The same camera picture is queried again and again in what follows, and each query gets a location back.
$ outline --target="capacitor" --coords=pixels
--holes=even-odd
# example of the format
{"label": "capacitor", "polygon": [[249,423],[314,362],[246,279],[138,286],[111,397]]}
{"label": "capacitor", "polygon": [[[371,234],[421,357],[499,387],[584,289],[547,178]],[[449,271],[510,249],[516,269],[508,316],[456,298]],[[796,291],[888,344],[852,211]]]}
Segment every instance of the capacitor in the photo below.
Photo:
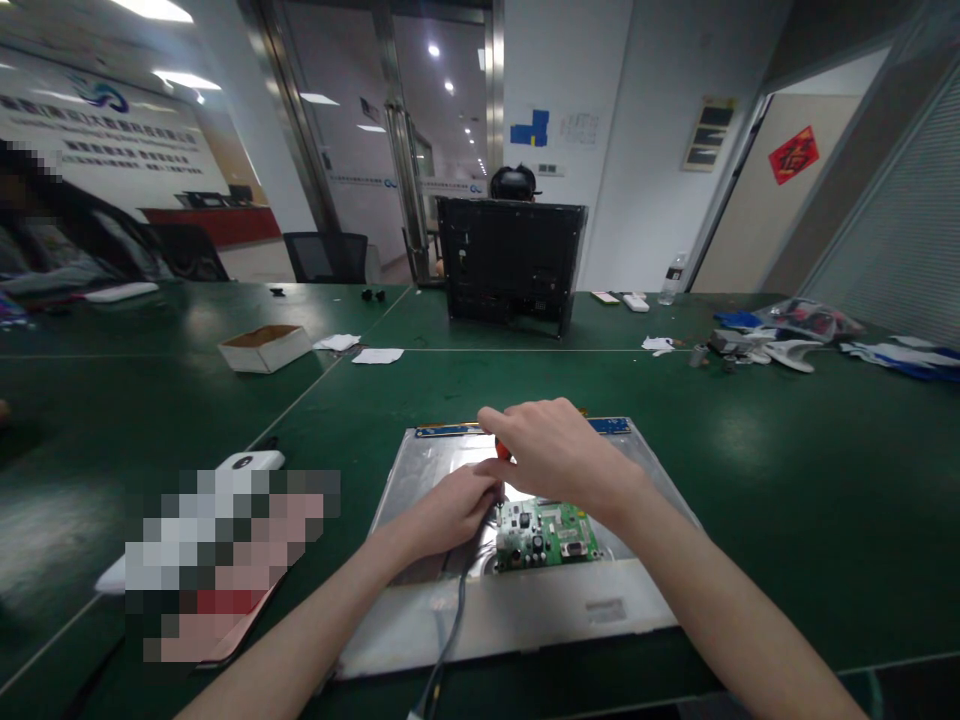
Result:
{"label": "capacitor", "polygon": [[690,351],[690,367],[700,367],[706,359],[708,352],[710,352],[710,349],[703,343],[695,346],[693,350]]}

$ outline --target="green table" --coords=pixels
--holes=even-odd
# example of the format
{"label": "green table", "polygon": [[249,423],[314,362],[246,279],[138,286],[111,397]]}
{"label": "green table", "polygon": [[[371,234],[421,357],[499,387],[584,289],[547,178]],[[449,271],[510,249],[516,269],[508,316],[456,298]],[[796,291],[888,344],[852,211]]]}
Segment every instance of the green table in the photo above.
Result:
{"label": "green table", "polygon": [[[163,291],[180,316],[138,324],[119,306],[108,317],[77,308],[45,318],[36,340],[0,337],[0,396],[18,418],[0,445],[0,521],[13,521],[0,522],[0,543],[15,535],[26,548],[0,559],[0,683],[90,601],[122,551],[125,499],[175,487],[176,470],[215,467],[271,428],[288,468],[342,472],[340,518],[290,570],[258,637],[363,541],[404,428],[558,395],[594,415],[632,417],[706,531],[831,667],[960,648],[955,386],[833,351],[810,356],[812,375],[781,366],[725,375],[716,362],[689,368],[684,352],[639,349],[646,335],[689,346],[717,310],[770,297],[685,295],[637,315],[584,295],[558,343],[450,323],[435,291],[388,288],[378,305],[357,288],[288,288],[281,304],[264,286],[183,285]],[[311,355],[273,376],[234,374],[216,342],[263,322],[302,324],[311,337],[360,333],[407,352],[389,366]],[[0,716],[58,714],[123,628],[121,602],[94,603],[0,696]],[[403,717],[426,674],[334,684],[305,716]],[[88,715],[169,717],[210,678],[150,682],[128,652],[108,666]],[[440,717],[567,716],[718,688],[671,629],[457,664]]]}

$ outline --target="blue sticker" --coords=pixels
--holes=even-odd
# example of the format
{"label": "blue sticker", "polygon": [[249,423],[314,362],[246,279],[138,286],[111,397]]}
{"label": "blue sticker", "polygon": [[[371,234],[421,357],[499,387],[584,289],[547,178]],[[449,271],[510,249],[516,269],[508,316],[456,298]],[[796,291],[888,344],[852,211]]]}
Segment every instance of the blue sticker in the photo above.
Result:
{"label": "blue sticker", "polygon": [[534,147],[546,147],[547,124],[549,122],[549,111],[534,110],[533,122],[530,125],[510,126],[510,142],[514,145],[533,145]]}

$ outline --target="company logo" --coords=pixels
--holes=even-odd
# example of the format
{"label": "company logo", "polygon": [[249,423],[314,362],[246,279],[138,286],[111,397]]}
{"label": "company logo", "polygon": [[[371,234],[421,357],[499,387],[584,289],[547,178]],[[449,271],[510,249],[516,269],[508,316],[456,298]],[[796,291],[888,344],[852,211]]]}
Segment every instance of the company logo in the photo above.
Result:
{"label": "company logo", "polygon": [[94,107],[104,107],[109,105],[117,112],[130,112],[130,106],[120,92],[106,83],[92,83],[79,75],[69,75],[70,82],[73,83],[73,89],[77,91],[85,102]]}

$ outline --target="window blind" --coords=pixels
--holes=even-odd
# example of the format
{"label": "window blind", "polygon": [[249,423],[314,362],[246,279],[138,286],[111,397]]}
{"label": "window blind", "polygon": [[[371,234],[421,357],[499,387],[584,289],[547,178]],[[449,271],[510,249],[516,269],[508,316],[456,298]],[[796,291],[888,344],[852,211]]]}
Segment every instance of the window blind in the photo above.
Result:
{"label": "window blind", "polygon": [[960,69],[802,294],[960,349]]}

